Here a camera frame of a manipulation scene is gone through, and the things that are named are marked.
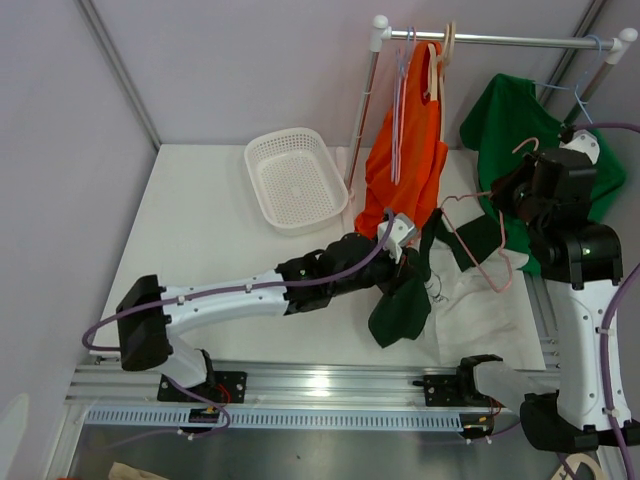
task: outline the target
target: green shirt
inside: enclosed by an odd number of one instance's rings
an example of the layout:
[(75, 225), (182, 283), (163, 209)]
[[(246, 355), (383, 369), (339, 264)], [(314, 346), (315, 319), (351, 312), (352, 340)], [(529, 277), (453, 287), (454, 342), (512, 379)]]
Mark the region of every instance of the green shirt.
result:
[[(480, 191), (491, 189), (491, 183), (514, 170), (522, 163), (522, 155), (533, 149), (528, 144), (516, 154), (511, 151), (523, 140), (536, 137), (540, 149), (557, 147), (562, 123), (544, 109), (535, 96), (531, 80), (496, 75), (460, 126), (460, 137), (465, 147), (478, 151), (478, 182)], [(591, 199), (593, 206), (589, 218), (601, 221), (618, 195), (626, 173), (613, 152), (598, 132), (594, 132), (600, 146), (596, 163), (597, 177)], [(482, 208), (494, 218), (496, 211), (486, 197), (480, 198)], [(506, 248), (530, 254), (529, 236), (523, 222), (505, 217)], [(540, 264), (530, 257), (523, 270), (540, 273)]]

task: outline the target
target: white wall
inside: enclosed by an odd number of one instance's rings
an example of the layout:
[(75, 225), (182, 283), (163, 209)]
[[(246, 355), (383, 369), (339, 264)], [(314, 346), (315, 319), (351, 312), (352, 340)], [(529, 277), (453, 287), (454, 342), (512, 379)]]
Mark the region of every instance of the white wall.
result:
[[(612, 37), (625, 27), (640, 29), (640, 2), (616, 0), (600, 18), (594, 33), (601, 38)], [(593, 54), (582, 54), (567, 80), (570, 85), (576, 74), (583, 71)], [(640, 42), (629, 50), (605, 83), (589, 102), (588, 110), (594, 122), (619, 121), (640, 124)], [(570, 95), (560, 95), (554, 101), (554, 111), (564, 118), (571, 105)], [(605, 137), (628, 172), (627, 184), (614, 204), (605, 222), (616, 229), (622, 242), (625, 274), (640, 262), (640, 135), (624, 131), (605, 130)], [(638, 342), (640, 341), (640, 282), (623, 302), (619, 316), (618, 342), (622, 362), (625, 394), (631, 411), (640, 419), (640, 368), (638, 366)], [(640, 447), (632, 449), (636, 471), (640, 471)]]
[[(376, 14), (386, 14), (396, 28), (442, 31), (456, 19), (465, 33), (562, 37), (588, 1), (95, 3), (165, 143), (246, 144), (273, 130), (307, 126), (328, 145), (348, 145)], [(365, 143), (391, 104), (395, 46), (387, 44), (381, 56)], [(448, 72), (448, 123), (459, 124), (496, 72), (545, 80), (557, 55), (459, 46)]]
[(154, 154), (74, 3), (0, 15), (0, 411), (31, 397), (12, 480), (41, 478)]

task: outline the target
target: white tabletop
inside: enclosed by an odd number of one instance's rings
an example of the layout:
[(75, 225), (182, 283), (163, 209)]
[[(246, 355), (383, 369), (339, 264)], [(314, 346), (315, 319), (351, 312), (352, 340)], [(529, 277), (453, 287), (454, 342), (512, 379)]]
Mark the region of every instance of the white tabletop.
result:
[[(242, 146), (163, 145), (140, 204), (104, 316), (143, 275), (162, 285), (211, 284), (244, 278), (278, 263), (325, 248), (352, 230), (353, 212), (364, 198), (364, 159), (356, 171), (356, 198), (343, 218), (315, 233), (286, 237), (263, 218), (243, 158)], [(451, 151), (441, 177), (440, 198), (475, 191), (473, 154)], [(454, 223), (482, 214), (471, 201), (447, 204)], [(510, 289), (521, 304), (523, 331), (539, 343), (524, 278)], [(326, 365), (438, 365), (435, 339), (428, 332), (380, 348), (367, 320), (380, 293), (376, 288), (335, 298), (323, 310), (286, 317), (246, 318), (188, 332), (184, 339), (220, 360), (295, 362)], [(117, 345), (115, 324), (100, 330), (97, 345)], [(544, 368), (542, 355), (520, 368)]]

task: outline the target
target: metal rod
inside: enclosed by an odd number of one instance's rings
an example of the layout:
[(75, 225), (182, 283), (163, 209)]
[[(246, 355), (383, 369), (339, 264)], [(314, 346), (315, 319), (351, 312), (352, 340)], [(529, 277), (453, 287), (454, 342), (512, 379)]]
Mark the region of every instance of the metal rod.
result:
[[(584, 37), (585, 35), (588, 35), (589, 32), (592, 31), (593, 26), (596, 23), (596, 20), (598, 19), (598, 17), (600, 16), (600, 14), (602, 13), (602, 11), (604, 10), (604, 8), (607, 6), (608, 3), (609, 3), (609, 0), (591, 0), (591, 3), (585, 10), (582, 18), (580, 19), (580, 23), (578, 23), (578, 26), (574, 30), (573, 36)], [(578, 56), (577, 50), (575, 49), (565, 50), (564, 54), (562, 55), (562, 57), (560, 57), (560, 60), (556, 64), (555, 68), (553, 69), (553, 73), (547, 79), (546, 83), (549, 85), (560, 85), (562, 81), (565, 79), (565, 77), (567, 76), (567, 74), (569, 73), (569, 70), (571, 69), (571, 66), (573, 65), (573, 62), (575, 61), (577, 56)], [(558, 90), (545, 87), (542, 89), (542, 92), (540, 93), (538, 101), (543, 107), (546, 107), (551, 101), (551, 98), (557, 92)]]
[[(582, 92), (582, 95), (580, 95), (580, 100), (583, 103), (586, 103), (591, 99), (595, 91), (598, 89), (600, 84), (604, 81), (604, 79), (607, 77), (607, 75), (613, 69), (613, 67), (614, 66), (612, 64), (609, 64), (607, 62), (602, 63), (602, 65), (600, 66), (600, 69), (593, 76), (593, 78), (589, 82), (589, 85), (587, 85), (587, 88), (585, 88), (584, 92)], [(580, 113), (582, 113), (582, 109), (580, 108), (580, 105), (576, 102), (576, 104), (573, 106), (569, 114), (564, 119), (564, 123), (566, 123), (567, 125), (572, 124), (573, 122), (575, 122), (576, 118), (578, 118)]]
[[(413, 32), (392, 30), (392, 40), (406, 40)], [(444, 40), (443, 32), (416, 32), (417, 40)], [(472, 35), (456, 33), (456, 42), (476, 43), (480, 45), (508, 45), (512, 47), (573, 48), (578, 50), (598, 50), (598, 42), (593, 38), (533, 38), (533, 37), (501, 37), (496, 35)], [(602, 50), (613, 49), (613, 40), (602, 40)]]
[(96, 45), (100, 49), (104, 59), (106, 60), (113, 76), (118, 83), (118, 86), (122, 90), (127, 100), (127, 103), (131, 107), (133, 114), (144, 129), (149, 141), (153, 145), (156, 151), (160, 149), (162, 142), (158, 136), (155, 126), (147, 112), (140, 94), (133, 84), (127, 69), (124, 66), (116, 47), (107, 32), (104, 22), (100, 18), (98, 11), (92, 0), (75, 0), (76, 6), (80, 11), (80, 14), (84, 18), (89, 31), (91, 32)]
[(362, 132), (364, 131), (364, 122), (367, 118), (369, 110), (369, 100), (371, 99), (371, 87), (373, 86), (373, 78), (376, 75), (376, 66), (378, 64), (378, 52), (369, 52), (369, 67), (367, 68), (367, 77), (364, 90), (360, 97), (360, 105), (358, 106), (358, 114), (356, 115), (356, 124), (353, 130), (353, 138), (349, 145), (349, 161), (345, 171), (344, 183), (347, 190), (351, 189), (353, 183), (353, 175), (356, 171), (356, 162), (358, 160), (358, 151), (362, 142)]

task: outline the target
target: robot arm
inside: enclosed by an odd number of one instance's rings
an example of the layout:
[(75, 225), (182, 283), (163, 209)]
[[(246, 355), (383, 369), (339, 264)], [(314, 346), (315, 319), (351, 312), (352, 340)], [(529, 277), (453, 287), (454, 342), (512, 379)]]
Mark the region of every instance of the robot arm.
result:
[(585, 131), (574, 138), (564, 148), (527, 154), (492, 184), (490, 197), (495, 208), (527, 225), (558, 321), (560, 390), (532, 384), (502, 362), (473, 371), (478, 392), (520, 414), (535, 448), (566, 453), (616, 445), (605, 406), (601, 335), (609, 335), (613, 413), (627, 443), (640, 443), (640, 425), (622, 390), (615, 318), (608, 331), (601, 328), (622, 278), (620, 242), (611, 228), (588, 219), (598, 154), (590, 146), (597, 141)]
[[(167, 305), (118, 321), (122, 368), (153, 369), (191, 388), (208, 381), (211, 362), (206, 352), (195, 350), (180, 338), (189, 330), (244, 317), (317, 310), (329, 305), (335, 296), (375, 285), (385, 294), (393, 294), (412, 275), (410, 267), (400, 259), (403, 248), (417, 231), (403, 214), (397, 215), (392, 225), (388, 221), (382, 223), (379, 238), (387, 228), (391, 232), (379, 253), (363, 268), (346, 276), (342, 273), (372, 253), (375, 241), (356, 233), (347, 234), (325, 250), (293, 258), (274, 270), (216, 285), (163, 287), (156, 275), (141, 277), (117, 311), (159, 300), (167, 301)], [(168, 301), (175, 298), (177, 303)]]

